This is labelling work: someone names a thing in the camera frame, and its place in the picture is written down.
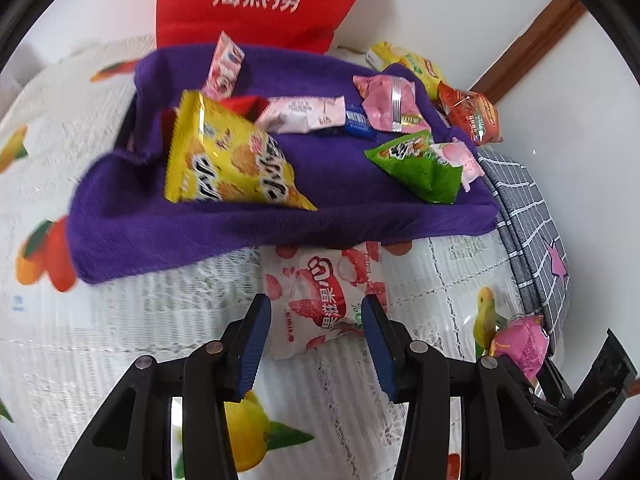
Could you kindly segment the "white strawberry jelly bag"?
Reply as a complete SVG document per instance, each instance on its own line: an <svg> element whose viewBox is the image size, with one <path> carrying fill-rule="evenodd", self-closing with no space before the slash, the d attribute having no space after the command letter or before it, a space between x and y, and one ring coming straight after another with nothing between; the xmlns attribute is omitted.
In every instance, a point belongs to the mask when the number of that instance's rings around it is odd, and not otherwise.
<svg viewBox="0 0 640 480"><path fill-rule="evenodd" d="M262 284L271 301L266 353L284 360L346 334L362 333L361 301L387 306L378 242L345 249L260 248Z"/></svg>

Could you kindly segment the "long pink candy stick packet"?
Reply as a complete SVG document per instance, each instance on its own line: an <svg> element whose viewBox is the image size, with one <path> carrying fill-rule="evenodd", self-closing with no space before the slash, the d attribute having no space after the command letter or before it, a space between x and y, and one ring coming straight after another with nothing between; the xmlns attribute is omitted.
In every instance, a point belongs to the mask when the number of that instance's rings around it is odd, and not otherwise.
<svg viewBox="0 0 640 480"><path fill-rule="evenodd" d="M221 32L202 92L216 102L230 98L244 58L244 51L225 32Z"/></svg>

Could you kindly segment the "pink peach candy packet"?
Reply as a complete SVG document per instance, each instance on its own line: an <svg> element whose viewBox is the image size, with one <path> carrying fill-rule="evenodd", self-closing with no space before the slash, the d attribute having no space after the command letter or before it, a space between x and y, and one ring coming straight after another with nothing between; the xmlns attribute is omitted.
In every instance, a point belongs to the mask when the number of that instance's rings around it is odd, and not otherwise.
<svg viewBox="0 0 640 480"><path fill-rule="evenodd" d="M443 164L461 169L461 184L465 193L471 191L473 182L485 175L473 153L457 138L452 138L451 142L432 144L431 150Z"/></svg>

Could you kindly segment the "purple towel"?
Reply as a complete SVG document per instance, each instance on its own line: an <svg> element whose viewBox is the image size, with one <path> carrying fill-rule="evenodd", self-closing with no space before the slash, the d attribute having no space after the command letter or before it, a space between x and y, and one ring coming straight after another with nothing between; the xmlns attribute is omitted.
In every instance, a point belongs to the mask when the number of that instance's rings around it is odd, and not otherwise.
<svg viewBox="0 0 640 480"><path fill-rule="evenodd" d="M186 90L198 90L213 57L209 44L160 49L134 73L132 148L115 148L82 178L68 215L70 256L78 276L98 284L186 266L243 247L348 247L366 240L482 235L498 204L475 181L450 205L421 200L366 157L370 142L339 131L284 134L242 143L232 170L248 179L255 203L231 203L214 177L221 164L198 156L199 200L164 195L167 157L160 116Z"/></svg>

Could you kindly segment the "brown wooden door frame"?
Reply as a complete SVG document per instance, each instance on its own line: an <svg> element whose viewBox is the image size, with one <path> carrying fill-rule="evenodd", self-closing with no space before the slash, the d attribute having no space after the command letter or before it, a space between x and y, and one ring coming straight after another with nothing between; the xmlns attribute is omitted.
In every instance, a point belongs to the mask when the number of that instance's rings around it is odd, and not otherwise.
<svg viewBox="0 0 640 480"><path fill-rule="evenodd" d="M498 103L585 15L579 0L551 0L471 88Z"/></svg>

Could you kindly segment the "yellow snack bag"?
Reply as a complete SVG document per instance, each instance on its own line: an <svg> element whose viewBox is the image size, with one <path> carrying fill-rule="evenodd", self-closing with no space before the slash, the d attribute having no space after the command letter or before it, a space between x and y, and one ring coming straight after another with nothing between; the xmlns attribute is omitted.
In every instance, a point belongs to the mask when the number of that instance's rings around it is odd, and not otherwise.
<svg viewBox="0 0 640 480"><path fill-rule="evenodd" d="M171 137L164 196L317 209L299 192L277 141L202 92L183 92Z"/></svg>

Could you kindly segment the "magenta pink snack bag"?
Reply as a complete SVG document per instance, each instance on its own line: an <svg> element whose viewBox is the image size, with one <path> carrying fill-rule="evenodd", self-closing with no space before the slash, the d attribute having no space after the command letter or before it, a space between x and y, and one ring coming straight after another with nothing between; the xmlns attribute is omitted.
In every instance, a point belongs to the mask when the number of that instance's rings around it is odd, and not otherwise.
<svg viewBox="0 0 640 480"><path fill-rule="evenodd" d="M489 354L508 356L530 382L536 380L549 349L549 336L542 315L514 318L498 330L491 341Z"/></svg>

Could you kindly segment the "blue snack packet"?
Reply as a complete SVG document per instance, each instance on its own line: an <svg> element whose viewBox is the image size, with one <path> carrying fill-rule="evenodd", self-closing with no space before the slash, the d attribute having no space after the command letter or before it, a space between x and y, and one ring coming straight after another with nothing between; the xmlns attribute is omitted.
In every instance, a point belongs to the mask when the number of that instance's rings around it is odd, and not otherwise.
<svg viewBox="0 0 640 480"><path fill-rule="evenodd" d="M345 130L359 139L372 140L376 137L376 130L370 125L366 113L360 105L345 105Z"/></svg>

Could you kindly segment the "fruit print tablecloth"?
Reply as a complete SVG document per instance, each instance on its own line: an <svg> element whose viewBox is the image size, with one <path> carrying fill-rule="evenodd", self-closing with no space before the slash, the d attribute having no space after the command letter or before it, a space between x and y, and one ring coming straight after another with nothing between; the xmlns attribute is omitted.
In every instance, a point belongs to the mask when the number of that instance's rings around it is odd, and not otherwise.
<svg viewBox="0 0 640 480"><path fill-rule="evenodd" d="M262 288L260 253L243 248L183 268L88 285L50 281L22 247L70 208L80 178L116 142L134 98L133 62L150 37L99 44L32 78L1 117L1 430L36 479L53 479L91 416L142 354L187 356ZM508 318L525 313L496 228L386 252L393 314L446 356L470 360L483 287ZM345 335L260 363L262 417L293 429L252 479L389 479L406 409L390 403L362 338Z"/></svg>

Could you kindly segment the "red chips bag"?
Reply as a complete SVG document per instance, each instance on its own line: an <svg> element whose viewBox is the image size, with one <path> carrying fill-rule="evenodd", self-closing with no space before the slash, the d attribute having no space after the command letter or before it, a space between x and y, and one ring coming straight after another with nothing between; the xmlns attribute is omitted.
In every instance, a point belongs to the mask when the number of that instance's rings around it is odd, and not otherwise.
<svg viewBox="0 0 640 480"><path fill-rule="evenodd" d="M500 143L498 110L484 94L438 84L439 102L451 125L461 128L476 146Z"/></svg>

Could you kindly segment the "red small snack packet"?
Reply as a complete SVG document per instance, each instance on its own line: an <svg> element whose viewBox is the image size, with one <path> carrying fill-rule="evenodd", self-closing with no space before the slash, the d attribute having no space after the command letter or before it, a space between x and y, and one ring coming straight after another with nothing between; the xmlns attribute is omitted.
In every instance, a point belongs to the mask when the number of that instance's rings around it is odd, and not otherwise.
<svg viewBox="0 0 640 480"><path fill-rule="evenodd" d="M269 101L262 96L232 96L232 98L222 100L221 104L250 122L256 122L257 118L268 106ZM162 114L160 114L162 133L172 133L177 113L177 107L166 108L166 110L162 111Z"/></svg>

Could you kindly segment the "pink snack bag silver stripe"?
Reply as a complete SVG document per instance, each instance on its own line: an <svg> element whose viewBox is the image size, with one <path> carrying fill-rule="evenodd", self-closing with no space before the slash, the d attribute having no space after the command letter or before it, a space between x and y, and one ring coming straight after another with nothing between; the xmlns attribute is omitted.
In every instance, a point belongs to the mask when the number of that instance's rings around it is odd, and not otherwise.
<svg viewBox="0 0 640 480"><path fill-rule="evenodd" d="M430 132L416 105L416 85L399 76L353 76L362 109L375 130L393 134Z"/></svg>

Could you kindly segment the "pale pink rectangular snack packet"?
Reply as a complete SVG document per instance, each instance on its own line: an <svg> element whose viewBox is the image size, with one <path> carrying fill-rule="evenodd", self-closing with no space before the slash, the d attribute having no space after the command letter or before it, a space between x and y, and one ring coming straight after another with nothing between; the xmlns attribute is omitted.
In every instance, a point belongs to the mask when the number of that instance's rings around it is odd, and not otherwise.
<svg viewBox="0 0 640 480"><path fill-rule="evenodd" d="M278 96L255 120L257 128L268 133L308 133L314 130L344 126L346 103L344 96Z"/></svg>

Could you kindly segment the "yellow chips bag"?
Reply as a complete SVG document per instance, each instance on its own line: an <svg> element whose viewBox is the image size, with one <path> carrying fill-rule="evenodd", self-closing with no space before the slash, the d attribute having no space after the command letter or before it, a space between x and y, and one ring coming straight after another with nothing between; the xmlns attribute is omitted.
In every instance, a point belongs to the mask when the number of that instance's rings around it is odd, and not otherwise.
<svg viewBox="0 0 640 480"><path fill-rule="evenodd" d="M381 41L367 50L366 61L379 72L392 64L404 66L422 82L430 100L438 100L438 86L445 78L440 68L428 58L390 42Z"/></svg>

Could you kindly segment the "green snack bag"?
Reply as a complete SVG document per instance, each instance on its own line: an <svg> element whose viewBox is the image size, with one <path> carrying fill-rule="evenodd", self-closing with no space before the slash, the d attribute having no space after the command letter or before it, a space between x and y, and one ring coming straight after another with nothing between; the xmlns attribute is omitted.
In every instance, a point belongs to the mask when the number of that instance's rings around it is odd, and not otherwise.
<svg viewBox="0 0 640 480"><path fill-rule="evenodd" d="M451 205L462 187L463 168L436 153L427 131L398 136L364 156L427 203Z"/></svg>

